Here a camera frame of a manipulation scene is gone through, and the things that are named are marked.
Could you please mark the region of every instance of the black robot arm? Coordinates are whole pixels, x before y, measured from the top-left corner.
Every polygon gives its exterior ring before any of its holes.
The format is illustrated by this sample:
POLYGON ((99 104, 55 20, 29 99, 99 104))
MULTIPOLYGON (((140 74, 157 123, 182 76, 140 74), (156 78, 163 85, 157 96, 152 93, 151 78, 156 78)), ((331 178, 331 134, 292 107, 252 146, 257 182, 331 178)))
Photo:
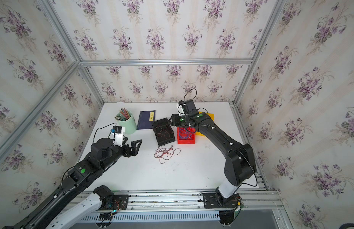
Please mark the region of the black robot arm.
POLYGON ((193 127, 211 140, 225 157, 224 174, 232 185, 239 186, 256 172, 253 150, 249 144, 242 145, 232 139, 207 113, 199 114, 191 99, 180 101, 179 106, 182 106, 184 116, 173 114, 169 120, 170 124, 183 128, 193 127))
POLYGON ((120 157, 136 156, 142 140, 131 142, 132 147, 113 145, 113 140, 102 138, 91 146, 91 152, 78 162, 63 179, 60 186, 34 211, 15 226, 3 229, 43 229, 77 195, 102 176, 120 157))

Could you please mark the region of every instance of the mounting plate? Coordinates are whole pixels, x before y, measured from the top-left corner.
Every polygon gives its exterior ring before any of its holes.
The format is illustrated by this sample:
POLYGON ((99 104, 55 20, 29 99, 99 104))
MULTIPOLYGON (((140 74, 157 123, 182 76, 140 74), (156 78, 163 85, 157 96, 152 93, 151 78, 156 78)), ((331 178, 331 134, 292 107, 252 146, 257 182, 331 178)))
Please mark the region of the mounting plate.
POLYGON ((204 208, 235 208, 238 204, 236 200, 230 200, 224 206, 221 206, 218 204, 218 200, 215 197, 215 193, 203 193, 202 197, 204 202, 204 208))

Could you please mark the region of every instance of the vent grille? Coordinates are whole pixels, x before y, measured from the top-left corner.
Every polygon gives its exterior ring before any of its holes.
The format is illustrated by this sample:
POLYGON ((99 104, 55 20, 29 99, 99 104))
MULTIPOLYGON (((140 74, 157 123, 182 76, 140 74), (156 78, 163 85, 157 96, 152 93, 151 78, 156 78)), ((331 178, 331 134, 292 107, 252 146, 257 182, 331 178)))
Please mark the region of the vent grille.
MULTIPOLYGON (((79 223, 101 222, 100 213, 91 213, 82 218, 79 223)), ((117 213, 112 222, 163 222, 163 221, 217 221, 218 211, 173 211, 154 213, 117 213)))

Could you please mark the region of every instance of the wall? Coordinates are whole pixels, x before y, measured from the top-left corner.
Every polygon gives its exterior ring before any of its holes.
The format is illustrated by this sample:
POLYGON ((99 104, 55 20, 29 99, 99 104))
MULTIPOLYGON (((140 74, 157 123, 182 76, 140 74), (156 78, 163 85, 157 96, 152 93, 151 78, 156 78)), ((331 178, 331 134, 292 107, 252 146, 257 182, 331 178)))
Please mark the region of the wall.
MULTIPOLYGON (((81 57, 103 60, 252 57, 275 1, 54 3, 81 57)), ((169 102, 183 97, 189 82, 196 86, 200 101, 232 100, 246 69, 247 65, 212 66, 211 72, 199 66, 108 66, 89 71, 108 102, 169 102), (229 68, 234 68, 233 74, 228 73, 229 68), (206 71, 202 74, 207 77, 200 79, 197 71, 206 71), (214 84, 216 88, 227 86, 211 93, 209 88, 214 84), (103 92, 105 86, 115 92, 109 96, 103 92), (133 87, 140 87, 140 93, 133 93, 133 87)))
POLYGON ((59 185, 99 111, 82 78, 72 76, 0 165, 0 228, 26 217, 59 185))
POLYGON ((354 1, 288 1, 239 112, 294 228, 354 223, 354 1))
POLYGON ((0 145, 71 62, 36 1, 0 0, 0 145))

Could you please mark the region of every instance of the metal track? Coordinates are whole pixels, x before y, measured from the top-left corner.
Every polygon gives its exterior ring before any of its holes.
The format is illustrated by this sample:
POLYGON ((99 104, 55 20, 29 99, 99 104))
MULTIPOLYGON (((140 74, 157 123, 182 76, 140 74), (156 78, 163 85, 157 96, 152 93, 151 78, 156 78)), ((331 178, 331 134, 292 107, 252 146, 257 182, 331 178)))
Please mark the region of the metal track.
POLYGON ((250 65, 252 58, 217 59, 150 59, 150 60, 83 60, 82 66, 142 66, 142 65, 250 65))

